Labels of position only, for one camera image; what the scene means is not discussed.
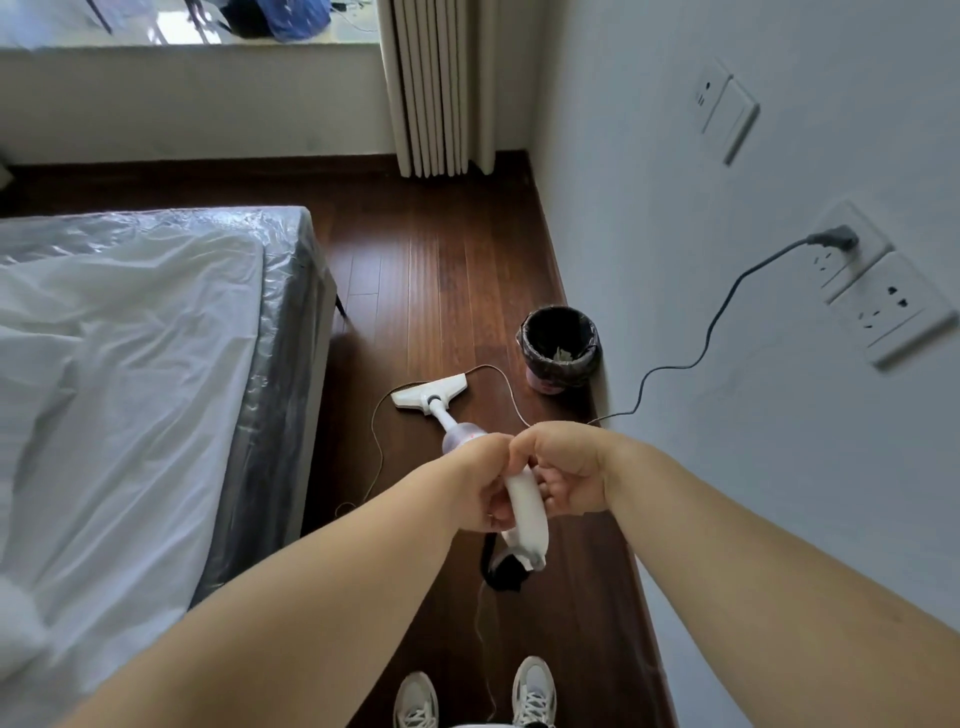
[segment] forearm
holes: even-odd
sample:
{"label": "forearm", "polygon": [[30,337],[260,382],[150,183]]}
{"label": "forearm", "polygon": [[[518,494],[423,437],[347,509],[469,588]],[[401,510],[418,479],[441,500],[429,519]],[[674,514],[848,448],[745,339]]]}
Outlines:
{"label": "forearm", "polygon": [[231,581],[112,677],[83,726],[342,726],[456,532],[444,461]]}
{"label": "forearm", "polygon": [[620,443],[608,500],[710,666],[758,725],[944,725],[960,636],[726,498]]}

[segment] wooden floor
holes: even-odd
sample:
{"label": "wooden floor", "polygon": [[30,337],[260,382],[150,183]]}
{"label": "wooden floor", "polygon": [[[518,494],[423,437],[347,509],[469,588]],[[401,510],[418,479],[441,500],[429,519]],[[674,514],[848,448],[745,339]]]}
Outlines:
{"label": "wooden floor", "polygon": [[[4,214],[168,206],[304,205],[344,303],[330,347],[304,530],[359,499],[376,471],[373,406],[407,381],[483,363],[503,369],[530,422],[588,419],[586,391],[546,398],[523,379],[514,341],[523,317],[562,299],[536,191],[523,157],[498,160],[491,178],[402,181],[393,174],[265,163],[216,174],[186,165],[21,170]],[[519,432],[503,378],[483,369],[451,414],[485,429]],[[385,453],[374,492],[440,454],[442,431],[417,412],[380,408]],[[432,678],[441,724],[510,722],[514,670],[529,654],[550,665],[559,726],[671,724],[632,558],[607,516],[551,522],[545,571],[519,595],[484,589],[477,614],[481,537],[457,537],[400,649],[352,722],[388,726],[403,676]]]}

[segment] vacuum cleaner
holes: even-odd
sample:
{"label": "vacuum cleaner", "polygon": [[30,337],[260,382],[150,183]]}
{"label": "vacuum cleaner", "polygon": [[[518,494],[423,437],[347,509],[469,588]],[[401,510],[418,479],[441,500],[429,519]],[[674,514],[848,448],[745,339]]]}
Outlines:
{"label": "vacuum cleaner", "polygon": [[[447,409],[450,400],[467,389],[467,376],[448,376],[393,392],[391,398],[399,408],[418,409],[424,415],[433,415],[446,431],[444,455],[475,437],[486,435],[483,428],[473,423],[458,423]],[[480,559],[484,580],[499,592],[518,592],[520,584],[531,571],[546,566],[546,550],[550,542],[546,511],[533,472],[527,466],[522,473],[505,478],[507,493],[514,507],[516,527],[501,535],[507,548],[493,559],[496,534],[487,534]]]}

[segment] white sneaker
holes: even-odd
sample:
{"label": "white sneaker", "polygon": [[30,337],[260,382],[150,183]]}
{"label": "white sneaker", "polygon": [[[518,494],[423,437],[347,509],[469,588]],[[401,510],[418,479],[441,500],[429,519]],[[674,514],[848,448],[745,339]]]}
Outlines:
{"label": "white sneaker", "polygon": [[514,678],[514,725],[553,725],[557,717],[557,688],[546,662],[528,657]]}
{"label": "white sneaker", "polygon": [[394,728],[437,728],[437,691],[425,672],[411,672],[396,692]]}

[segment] black trash can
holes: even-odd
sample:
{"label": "black trash can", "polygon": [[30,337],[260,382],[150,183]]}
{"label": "black trash can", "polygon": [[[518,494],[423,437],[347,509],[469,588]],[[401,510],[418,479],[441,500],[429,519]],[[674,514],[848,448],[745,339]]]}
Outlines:
{"label": "black trash can", "polygon": [[527,383],[544,395],[586,384],[603,352],[593,322],[565,305],[544,306],[527,316],[516,342],[527,363]]}

